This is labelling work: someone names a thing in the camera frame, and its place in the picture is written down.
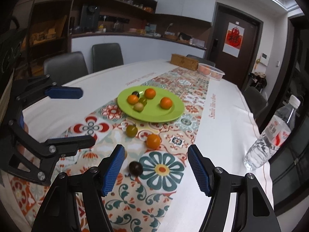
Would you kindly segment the person's left hand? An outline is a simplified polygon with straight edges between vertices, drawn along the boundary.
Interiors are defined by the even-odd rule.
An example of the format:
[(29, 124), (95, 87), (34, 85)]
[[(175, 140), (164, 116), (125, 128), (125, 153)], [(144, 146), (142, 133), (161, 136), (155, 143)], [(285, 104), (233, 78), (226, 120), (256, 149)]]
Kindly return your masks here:
[(29, 128), (26, 123), (23, 124), (23, 128), (19, 128), (16, 130), (18, 145), (17, 150), (21, 155), (24, 155), (25, 147), (28, 144), (28, 141), (30, 139), (29, 137)]

